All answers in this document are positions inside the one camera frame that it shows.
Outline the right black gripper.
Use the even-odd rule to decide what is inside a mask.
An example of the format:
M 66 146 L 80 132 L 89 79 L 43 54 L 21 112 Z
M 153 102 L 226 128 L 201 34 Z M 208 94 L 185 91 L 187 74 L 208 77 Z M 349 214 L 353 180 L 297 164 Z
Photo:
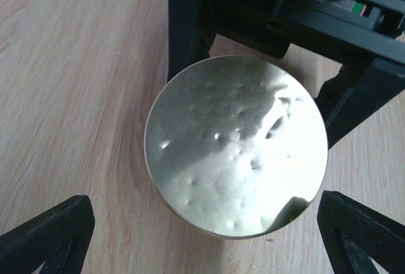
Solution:
M 207 0 L 218 33 L 274 58 L 295 44 L 343 65 L 404 64 L 404 0 Z

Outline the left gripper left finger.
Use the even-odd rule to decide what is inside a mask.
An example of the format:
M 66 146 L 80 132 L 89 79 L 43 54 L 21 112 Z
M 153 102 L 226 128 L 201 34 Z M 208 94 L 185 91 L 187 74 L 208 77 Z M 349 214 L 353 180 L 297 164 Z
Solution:
M 1 236 L 1 273 L 80 273 L 94 227 L 89 197 L 73 196 Z

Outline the white jar lid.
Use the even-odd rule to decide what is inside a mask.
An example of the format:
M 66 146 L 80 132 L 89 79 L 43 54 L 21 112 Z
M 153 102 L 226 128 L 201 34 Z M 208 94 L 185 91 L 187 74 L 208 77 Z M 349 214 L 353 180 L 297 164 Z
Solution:
M 198 231 L 251 239 L 295 220 L 325 176 L 328 139 L 309 92 L 260 59 L 217 56 L 174 76 L 144 154 L 166 205 Z

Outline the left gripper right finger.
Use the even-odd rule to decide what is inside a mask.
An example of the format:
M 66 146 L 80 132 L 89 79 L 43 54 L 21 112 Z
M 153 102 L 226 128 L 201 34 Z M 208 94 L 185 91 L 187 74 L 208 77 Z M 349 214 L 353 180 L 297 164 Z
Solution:
M 404 273 L 404 225 L 337 191 L 323 191 L 317 214 L 335 273 Z

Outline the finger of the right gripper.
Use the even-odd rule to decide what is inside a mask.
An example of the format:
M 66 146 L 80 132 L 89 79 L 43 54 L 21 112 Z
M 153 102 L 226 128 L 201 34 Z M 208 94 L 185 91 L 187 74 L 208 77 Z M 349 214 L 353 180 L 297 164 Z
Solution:
M 168 76 L 209 58 L 216 30 L 204 0 L 168 0 Z
M 404 90 L 404 64 L 374 58 L 343 65 L 321 87 L 316 105 L 325 122 L 328 147 Z

